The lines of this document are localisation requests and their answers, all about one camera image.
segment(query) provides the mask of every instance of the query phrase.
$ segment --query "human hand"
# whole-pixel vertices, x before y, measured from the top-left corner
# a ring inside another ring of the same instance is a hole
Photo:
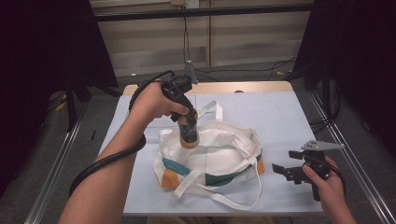
[[[189,109],[181,104],[175,103],[163,95],[160,80],[150,83],[136,98],[130,115],[141,116],[147,124],[162,115],[170,116],[171,112],[181,115],[189,113]]]
[[[337,164],[326,156],[326,162],[337,168]],[[344,195],[344,186],[340,177],[333,171],[329,172],[329,179],[323,180],[309,166],[304,165],[303,171],[308,178],[318,187],[320,203],[323,212],[332,223],[355,223]]]

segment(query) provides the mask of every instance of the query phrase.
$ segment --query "aluminum rod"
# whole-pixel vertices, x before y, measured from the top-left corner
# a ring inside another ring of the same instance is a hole
[[[41,218],[44,215],[44,212],[47,208],[47,205],[50,201],[50,196],[54,191],[55,184],[59,178],[60,172],[64,166],[64,162],[67,158],[67,155],[70,151],[70,148],[73,146],[74,140],[78,134],[78,129],[81,125],[81,121],[84,118],[84,115],[87,111],[89,102],[85,103],[82,106],[81,112],[78,116],[78,120],[76,121],[73,129],[67,133],[66,138],[64,139],[64,143],[58,153],[55,162],[52,165],[52,168],[49,172],[46,182],[40,190],[37,198],[35,199],[35,203],[30,210],[27,218],[25,219],[25,224],[37,224],[40,223]]]
[[[327,120],[327,114],[323,108],[323,103],[321,102],[317,93],[311,91],[310,92],[311,100],[313,101],[317,111],[323,120]],[[355,154],[352,151],[352,148],[347,143],[347,140],[342,135],[337,125],[334,122],[328,122],[328,129],[334,141],[338,144],[344,144],[346,146],[341,150],[344,158],[346,159],[347,164],[349,165],[353,175],[356,177],[357,181],[361,185],[364,193],[366,194],[368,200],[372,204],[374,210],[378,214],[382,223],[392,224],[396,223],[396,219],[393,214],[390,212],[387,203],[382,197],[381,193],[375,187],[370,177],[366,174]]]

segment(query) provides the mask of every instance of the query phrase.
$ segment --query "cable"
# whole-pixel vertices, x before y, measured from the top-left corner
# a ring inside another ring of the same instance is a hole
[[[183,59],[184,59],[184,62],[186,62],[186,51],[188,53],[189,60],[191,60],[189,32],[187,30],[187,20],[184,17],[184,38],[183,38]],[[285,65],[286,63],[295,62],[295,59],[296,59],[296,57],[292,57],[292,58],[290,58],[290,59],[288,59],[286,61],[280,61],[280,62],[274,63],[271,68],[266,68],[266,69],[219,69],[219,70],[212,70],[212,71],[203,71],[203,70],[197,69],[192,63],[191,63],[191,65],[192,65],[192,68],[194,70],[196,70],[197,72],[201,72],[201,73],[214,73],[214,72],[267,72],[267,71],[271,71],[270,76],[266,79],[266,81],[268,81],[271,78],[274,69],[277,69],[277,68]],[[215,80],[217,82],[220,82],[220,80],[215,79],[213,77],[204,76],[204,75],[201,75],[201,74],[197,74],[197,76],[207,77],[207,78],[213,79],[213,80]]]
[[[317,118],[317,119],[314,119],[309,122],[311,129],[319,127],[318,129],[314,130],[314,134],[318,133],[319,131],[321,131],[322,129],[327,127],[331,122],[334,122],[339,115],[340,107],[341,107],[341,90],[338,87],[338,85],[335,86],[335,92],[334,92],[334,96],[332,99],[333,99],[334,108],[335,108],[334,113],[330,114],[329,117],[326,119]]]
[[[134,101],[136,100],[136,98],[140,94],[140,92],[142,92],[142,90],[145,89],[150,83],[155,82],[155,81],[160,81],[160,80],[156,80],[156,79],[159,77],[162,77],[166,74],[171,74],[172,77],[175,75],[175,73],[173,71],[168,70],[168,71],[160,73],[159,75],[152,77],[152,78],[144,81],[142,84],[138,85],[138,88],[134,92],[134,95],[131,97],[131,101],[129,103],[129,111],[131,110],[132,106],[134,105]],[[79,173],[79,175],[73,180],[73,183],[69,189],[69,197],[73,194],[73,192],[75,191],[77,186],[89,175],[93,174],[94,172],[98,171],[99,169],[103,168],[104,166],[109,165],[110,163],[112,163],[114,161],[118,161],[122,158],[125,158],[126,156],[136,153],[138,150],[142,149],[145,145],[146,145],[146,137],[143,134],[136,146],[124,149],[121,152],[107,156],[107,157],[91,164],[90,166],[88,166],[81,173]]]
[[[103,168],[104,166],[109,165],[111,162],[120,160],[122,158],[125,158],[129,155],[136,153],[138,150],[142,149],[145,145],[146,145],[146,137],[143,134],[136,146],[127,148],[119,153],[115,153],[113,155],[105,157],[105,158],[91,164],[90,166],[88,166],[85,170],[83,170],[81,173],[79,173],[79,175],[73,180],[73,183],[69,189],[69,197],[72,196],[72,194],[75,191],[75,189],[77,188],[77,186],[89,175],[93,174],[94,172],[98,171],[99,169]]]

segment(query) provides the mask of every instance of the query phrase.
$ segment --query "canvas tote bag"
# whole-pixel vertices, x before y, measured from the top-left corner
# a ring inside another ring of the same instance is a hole
[[[251,128],[239,128],[222,121],[222,108],[211,102],[198,117],[216,106],[216,120],[210,120],[197,127],[200,136],[199,146],[183,148],[179,142],[179,132],[160,132],[160,152],[153,167],[161,187],[175,189],[173,196],[179,199],[184,193],[202,194],[231,208],[248,210],[260,199],[263,174],[262,144]],[[234,182],[258,179],[258,192],[255,202],[234,202],[214,192],[214,189]]]

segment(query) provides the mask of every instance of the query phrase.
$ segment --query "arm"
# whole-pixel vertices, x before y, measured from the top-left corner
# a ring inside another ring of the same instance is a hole
[[[326,157],[326,162],[336,166],[335,161]],[[303,166],[304,173],[309,179],[318,186],[320,202],[326,216],[329,217],[333,224],[354,224],[355,218],[347,207],[344,196],[343,183],[336,173],[330,171],[329,179],[323,180],[309,166]]]
[[[189,109],[165,98],[161,83],[151,83],[137,97],[128,118],[96,160],[136,145],[150,122],[169,116],[171,111],[185,115]],[[134,159],[135,154],[115,161],[82,181],[67,202],[60,223],[120,222]]]

